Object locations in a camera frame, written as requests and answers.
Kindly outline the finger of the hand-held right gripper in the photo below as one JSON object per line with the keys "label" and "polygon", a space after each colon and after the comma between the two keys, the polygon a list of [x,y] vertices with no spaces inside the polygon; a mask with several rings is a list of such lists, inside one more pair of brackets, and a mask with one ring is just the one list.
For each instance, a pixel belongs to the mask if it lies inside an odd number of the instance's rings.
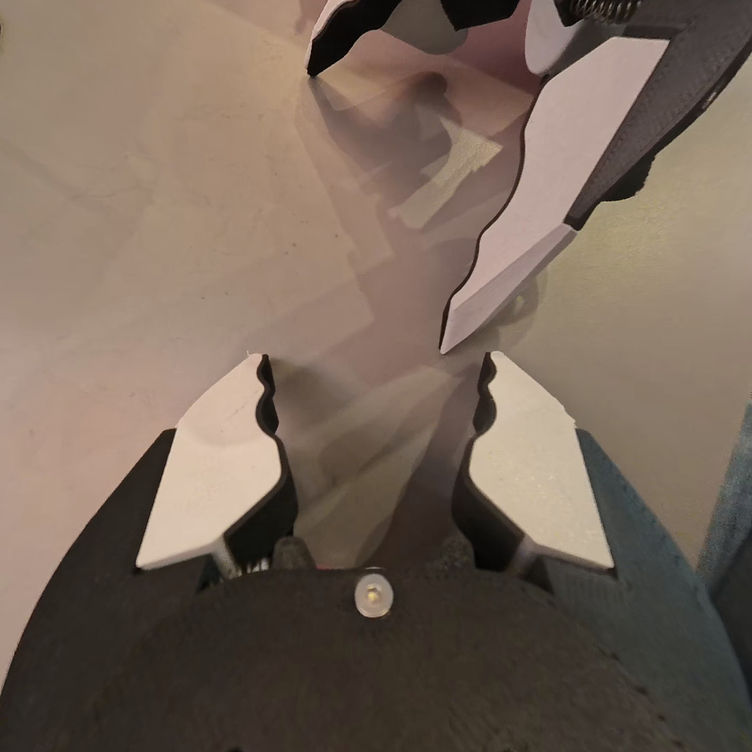
{"label": "finger of the hand-held right gripper", "polygon": [[482,327],[577,235],[566,215],[668,45],[609,37],[542,85],[522,131],[512,193],[446,304],[440,353]]}
{"label": "finger of the hand-held right gripper", "polygon": [[307,46],[307,75],[315,78],[343,59],[364,34],[381,29],[400,1],[328,1]]}

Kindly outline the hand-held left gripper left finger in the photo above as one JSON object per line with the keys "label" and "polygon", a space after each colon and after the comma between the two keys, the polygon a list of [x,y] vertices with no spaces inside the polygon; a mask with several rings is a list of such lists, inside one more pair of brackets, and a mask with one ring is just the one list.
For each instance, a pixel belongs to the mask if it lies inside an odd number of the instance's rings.
{"label": "hand-held left gripper left finger", "polygon": [[268,355],[249,354],[177,422],[138,569],[210,557],[245,573],[291,534],[298,502],[274,396]]}

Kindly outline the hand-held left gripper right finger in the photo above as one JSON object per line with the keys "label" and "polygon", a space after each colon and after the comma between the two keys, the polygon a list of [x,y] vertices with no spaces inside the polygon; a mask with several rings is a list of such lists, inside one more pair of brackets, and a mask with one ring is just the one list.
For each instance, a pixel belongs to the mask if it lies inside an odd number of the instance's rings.
{"label": "hand-held left gripper right finger", "polygon": [[500,351],[485,353],[477,392],[452,497],[477,564],[526,573],[549,557],[613,570],[573,417]]}

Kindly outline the person's jeans leg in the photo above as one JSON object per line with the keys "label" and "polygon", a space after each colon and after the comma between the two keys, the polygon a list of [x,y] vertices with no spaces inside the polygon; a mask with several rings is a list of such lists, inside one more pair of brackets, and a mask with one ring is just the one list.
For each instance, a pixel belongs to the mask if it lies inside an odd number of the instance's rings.
{"label": "person's jeans leg", "polygon": [[699,573],[726,627],[742,670],[751,672],[751,402],[728,462]]}

